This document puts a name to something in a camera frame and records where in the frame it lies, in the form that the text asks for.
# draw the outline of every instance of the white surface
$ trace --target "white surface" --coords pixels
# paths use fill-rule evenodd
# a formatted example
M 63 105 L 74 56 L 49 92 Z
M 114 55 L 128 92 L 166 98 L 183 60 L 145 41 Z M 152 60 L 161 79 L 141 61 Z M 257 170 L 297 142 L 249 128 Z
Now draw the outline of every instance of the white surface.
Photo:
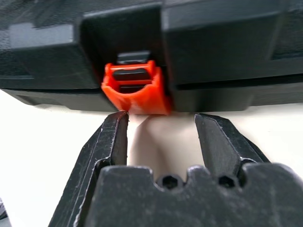
M 25 105 L 0 91 L 0 196 L 13 227 L 47 227 L 78 154 L 108 113 Z M 229 118 L 272 162 L 303 177 L 303 105 L 214 113 Z M 203 164 L 192 114 L 131 116 L 128 164 L 155 178 Z

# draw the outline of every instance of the orange tab slot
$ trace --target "orange tab slot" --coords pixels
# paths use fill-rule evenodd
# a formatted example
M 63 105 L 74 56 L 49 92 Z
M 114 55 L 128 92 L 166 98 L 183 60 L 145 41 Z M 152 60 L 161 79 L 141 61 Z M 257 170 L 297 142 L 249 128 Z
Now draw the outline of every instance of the orange tab slot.
M 133 65 L 107 64 L 101 88 L 119 110 L 131 114 L 170 114 L 162 71 L 154 61 Z

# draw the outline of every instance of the black plastic housing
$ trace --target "black plastic housing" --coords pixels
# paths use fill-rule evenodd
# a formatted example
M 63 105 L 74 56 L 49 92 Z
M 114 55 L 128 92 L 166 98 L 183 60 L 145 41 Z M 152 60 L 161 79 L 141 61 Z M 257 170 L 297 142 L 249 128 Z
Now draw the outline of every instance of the black plastic housing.
M 105 64 L 130 52 L 146 52 L 162 67 L 177 111 L 302 102 L 293 78 L 303 73 L 303 0 L 5 0 L 0 6 L 0 88 L 32 97 L 22 102 L 51 103 L 37 98 L 42 92 L 52 103 L 87 110 L 83 100 L 100 88 Z M 98 92 L 104 100 L 90 102 L 107 111 Z M 65 102 L 66 94 L 75 100 Z

